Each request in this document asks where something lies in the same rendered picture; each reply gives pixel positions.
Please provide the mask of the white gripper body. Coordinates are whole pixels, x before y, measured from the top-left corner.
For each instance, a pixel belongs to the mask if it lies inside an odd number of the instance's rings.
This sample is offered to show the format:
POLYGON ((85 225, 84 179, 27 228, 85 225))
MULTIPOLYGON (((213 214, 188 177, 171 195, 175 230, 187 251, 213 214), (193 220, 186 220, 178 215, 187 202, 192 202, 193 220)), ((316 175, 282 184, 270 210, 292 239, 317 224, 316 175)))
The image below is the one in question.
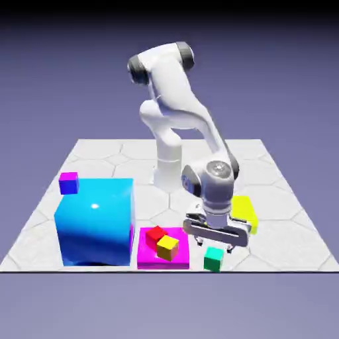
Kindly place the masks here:
POLYGON ((222 229, 213 229, 204 226, 193 219, 183 221, 183 229, 187 234, 231 244, 233 246, 246 247, 249 241, 251 225, 247 222, 231 221, 231 225, 222 229))

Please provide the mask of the small green cube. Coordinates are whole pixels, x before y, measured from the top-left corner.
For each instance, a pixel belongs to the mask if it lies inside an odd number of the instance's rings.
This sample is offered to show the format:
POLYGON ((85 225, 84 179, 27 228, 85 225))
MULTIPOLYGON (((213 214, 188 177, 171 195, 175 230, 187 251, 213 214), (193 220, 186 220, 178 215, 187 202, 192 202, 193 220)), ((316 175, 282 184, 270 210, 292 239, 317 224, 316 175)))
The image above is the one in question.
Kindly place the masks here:
POLYGON ((224 258, 224 250, 209 246, 205 252, 203 268, 208 271, 219 272, 224 258))

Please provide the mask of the small yellow cube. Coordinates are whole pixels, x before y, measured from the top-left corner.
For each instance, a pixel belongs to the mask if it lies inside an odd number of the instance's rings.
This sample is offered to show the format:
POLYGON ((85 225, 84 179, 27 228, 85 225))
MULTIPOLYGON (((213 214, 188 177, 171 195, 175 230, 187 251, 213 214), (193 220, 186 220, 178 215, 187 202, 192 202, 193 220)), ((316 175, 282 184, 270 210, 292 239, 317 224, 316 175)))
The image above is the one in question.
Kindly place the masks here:
POLYGON ((178 248, 179 240, 166 235, 157 243, 156 253, 159 258, 172 261, 178 253, 178 248))

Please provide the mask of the small red cube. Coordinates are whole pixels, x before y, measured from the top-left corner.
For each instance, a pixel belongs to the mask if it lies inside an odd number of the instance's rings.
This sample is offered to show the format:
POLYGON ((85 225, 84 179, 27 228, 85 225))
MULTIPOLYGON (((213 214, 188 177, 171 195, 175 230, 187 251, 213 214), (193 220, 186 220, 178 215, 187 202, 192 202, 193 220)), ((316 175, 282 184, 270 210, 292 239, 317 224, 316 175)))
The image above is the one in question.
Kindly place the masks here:
POLYGON ((168 235, 168 232, 160 226, 155 226, 145 233, 146 245, 153 251, 157 250, 157 243, 168 235))

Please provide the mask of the small purple cube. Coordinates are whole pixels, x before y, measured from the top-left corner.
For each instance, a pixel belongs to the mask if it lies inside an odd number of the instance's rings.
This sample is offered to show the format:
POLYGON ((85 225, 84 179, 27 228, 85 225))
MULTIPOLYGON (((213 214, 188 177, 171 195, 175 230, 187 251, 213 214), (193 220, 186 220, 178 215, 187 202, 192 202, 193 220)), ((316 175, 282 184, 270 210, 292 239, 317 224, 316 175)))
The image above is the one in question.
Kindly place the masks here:
POLYGON ((61 195, 73 195, 79 191, 79 178, 77 172, 62 172, 59 176, 61 195))

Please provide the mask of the large magenta box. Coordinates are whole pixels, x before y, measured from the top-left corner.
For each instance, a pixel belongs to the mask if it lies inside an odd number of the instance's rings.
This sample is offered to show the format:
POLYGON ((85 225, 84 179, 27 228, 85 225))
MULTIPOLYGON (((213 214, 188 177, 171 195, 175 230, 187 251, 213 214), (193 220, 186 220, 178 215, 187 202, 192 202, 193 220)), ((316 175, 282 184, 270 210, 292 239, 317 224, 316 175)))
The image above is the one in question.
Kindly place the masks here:
POLYGON ((182 227, 141 228, 138 269, 189 269, 188 235, 182 227))

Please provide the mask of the large yellow box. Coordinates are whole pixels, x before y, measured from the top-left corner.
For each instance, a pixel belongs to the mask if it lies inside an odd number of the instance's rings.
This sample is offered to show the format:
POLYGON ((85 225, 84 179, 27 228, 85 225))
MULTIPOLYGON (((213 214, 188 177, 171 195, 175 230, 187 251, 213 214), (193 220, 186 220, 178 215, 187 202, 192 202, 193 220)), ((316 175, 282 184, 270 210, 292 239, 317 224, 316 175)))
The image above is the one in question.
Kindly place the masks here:
POLYGON ((250 234, 256 234, 258 230, 258 217, 249 196, 233 196, 231 216, 250 223, 250 234))

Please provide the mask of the large blue box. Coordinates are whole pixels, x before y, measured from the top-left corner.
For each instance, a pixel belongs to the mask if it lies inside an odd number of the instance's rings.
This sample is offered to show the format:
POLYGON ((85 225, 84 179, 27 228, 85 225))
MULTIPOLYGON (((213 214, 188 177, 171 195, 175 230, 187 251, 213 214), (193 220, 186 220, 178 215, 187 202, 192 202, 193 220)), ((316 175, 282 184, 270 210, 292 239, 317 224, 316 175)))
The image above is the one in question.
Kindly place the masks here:
POLYGON ((135 230, 132 178, 81 178, 54 222, 65 266, 129 266, 135 230))

